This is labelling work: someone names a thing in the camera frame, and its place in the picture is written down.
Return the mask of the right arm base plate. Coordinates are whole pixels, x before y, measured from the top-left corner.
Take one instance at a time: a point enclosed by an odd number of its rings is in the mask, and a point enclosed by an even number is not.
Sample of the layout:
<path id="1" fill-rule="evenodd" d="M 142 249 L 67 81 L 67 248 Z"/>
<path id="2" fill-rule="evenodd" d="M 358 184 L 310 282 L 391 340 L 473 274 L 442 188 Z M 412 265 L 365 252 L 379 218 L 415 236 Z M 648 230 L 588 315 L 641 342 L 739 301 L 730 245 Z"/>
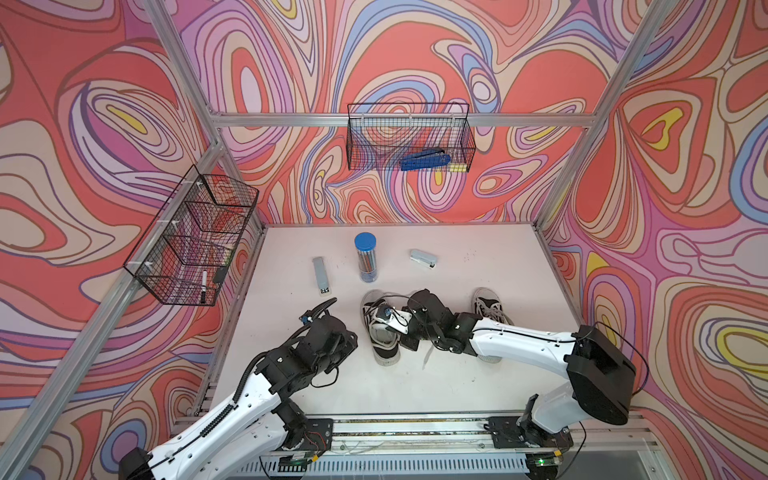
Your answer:
<path id="1" fill-rule="evenodd" d="M 548 449 L 567 451 L 573 445 L 571 434 L 563 429 L 551 434 L 517 416 L 489 417 L 483 429 L 491 435 L 496 449 Z"/>

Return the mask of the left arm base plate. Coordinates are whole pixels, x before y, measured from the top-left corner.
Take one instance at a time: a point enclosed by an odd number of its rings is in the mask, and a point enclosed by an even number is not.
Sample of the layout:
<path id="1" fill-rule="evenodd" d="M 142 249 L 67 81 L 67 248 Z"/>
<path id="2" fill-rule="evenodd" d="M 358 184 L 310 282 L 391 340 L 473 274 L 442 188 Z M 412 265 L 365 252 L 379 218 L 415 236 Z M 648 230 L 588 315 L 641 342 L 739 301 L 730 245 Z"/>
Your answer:
<path id="1" fill-rule="evenodd" d="M 264 416 L 253 424 L 249 436 L 267 452 L 325 452 L 331 449 L 334 421 L 310 418 L 290 427 L 276 415 Z"/>

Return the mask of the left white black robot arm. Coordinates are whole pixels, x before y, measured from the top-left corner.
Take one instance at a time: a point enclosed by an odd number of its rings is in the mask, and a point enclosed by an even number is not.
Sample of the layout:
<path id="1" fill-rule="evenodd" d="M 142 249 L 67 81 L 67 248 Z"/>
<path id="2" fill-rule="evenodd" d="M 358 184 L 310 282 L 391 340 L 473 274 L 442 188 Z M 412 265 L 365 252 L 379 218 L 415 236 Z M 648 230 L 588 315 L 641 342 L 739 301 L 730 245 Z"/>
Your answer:
<path id="1" fill-rule="evenodd" d="M 234 392 L 190 427 L 150 451 L 129 451 L 118 477 L 218 479 L 254 456 L 294 447 L 306 436 L 307 419 L 291 396 L 337 370 L 357 347 L 357 334 L 322 311 L 281 345 L 257 354 Z"/>

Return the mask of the white shoelace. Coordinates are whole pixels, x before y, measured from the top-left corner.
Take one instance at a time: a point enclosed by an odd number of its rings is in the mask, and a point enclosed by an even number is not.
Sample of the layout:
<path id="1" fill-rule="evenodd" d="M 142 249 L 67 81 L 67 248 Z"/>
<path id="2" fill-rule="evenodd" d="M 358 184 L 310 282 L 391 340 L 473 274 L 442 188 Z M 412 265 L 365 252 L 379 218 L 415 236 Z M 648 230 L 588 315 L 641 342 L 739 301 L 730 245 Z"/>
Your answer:
<path id="1" fill-rule="evenodd" d="M 429 360 L 430 360 L 434 350 L 435 350 L 434 344 L 432 342 L 430 342 L 428 350 L 427 350 L 426 354 L 423 357 L 421 370 L 426 370 L 426 367 L 428 365 L 428 362 L 429 362 Z"/>

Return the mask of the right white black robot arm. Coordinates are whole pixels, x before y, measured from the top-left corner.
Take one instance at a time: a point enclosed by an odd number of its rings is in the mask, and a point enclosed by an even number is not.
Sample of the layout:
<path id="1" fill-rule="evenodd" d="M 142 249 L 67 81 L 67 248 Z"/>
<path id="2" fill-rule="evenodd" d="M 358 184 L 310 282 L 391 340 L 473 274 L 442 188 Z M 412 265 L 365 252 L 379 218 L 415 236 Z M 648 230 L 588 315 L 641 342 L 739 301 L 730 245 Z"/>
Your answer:
<path id="1" fill-rule="evenodd" d="M 440 351 L 521 362 L 564 378 L 549 393 L 528 399 L 512 429 L 516 442 L 554 447 L 575 423 L 629 421 L 636 367 L 594 326 L 575 332 L 517 327 L 496 320 L 488 307 L 454 313 L 427 289 L 412 294 L 401 309 L 380 311 L 387 329 L 408 349 L 428 341 Z"/>

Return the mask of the black white sneaker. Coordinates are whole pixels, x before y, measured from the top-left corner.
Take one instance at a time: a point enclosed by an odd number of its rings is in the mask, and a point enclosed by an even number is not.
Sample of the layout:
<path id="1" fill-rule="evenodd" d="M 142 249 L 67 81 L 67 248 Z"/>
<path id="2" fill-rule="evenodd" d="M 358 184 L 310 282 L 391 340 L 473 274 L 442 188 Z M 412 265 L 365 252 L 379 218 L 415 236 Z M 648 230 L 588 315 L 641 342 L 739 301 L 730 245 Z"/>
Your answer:
<path id="1" fill-rule="evenodd" d="M 505 325 L 513 325 L 512 319 L 503 310 L 500 297 L 493 290 L 478 287 L 473 292 L 471 304 L 476 315 Z"/>
<path id="2" fill-rule="evenodd" d="M 400 360 L 400 339 L 408 327 L 410 317 L 391 303 L 399 294 L 371 290 L 361 301 L 362 322 L 368 331 L 376 362 L 383 367 Z"/>

